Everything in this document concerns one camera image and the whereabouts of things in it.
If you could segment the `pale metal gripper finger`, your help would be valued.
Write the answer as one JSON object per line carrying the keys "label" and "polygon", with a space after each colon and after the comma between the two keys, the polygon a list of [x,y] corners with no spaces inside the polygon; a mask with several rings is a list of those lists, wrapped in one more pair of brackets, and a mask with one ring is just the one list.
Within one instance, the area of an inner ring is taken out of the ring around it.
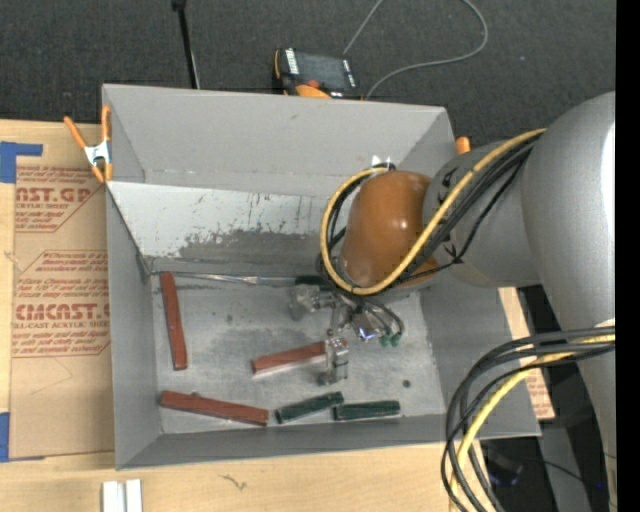
{"label": "pale metal gripper finger", "polygon": [[317,384],[329,386],[348,378],[349,348],[343,338],[325,341],[325,368],[317,377]]}
{"label": "pale metal gripper finger", "polygon": [[334,308],[336,298],[327,288],[319,285],[299,284],[289,290],[288,311],[294,321],[305,315]]}

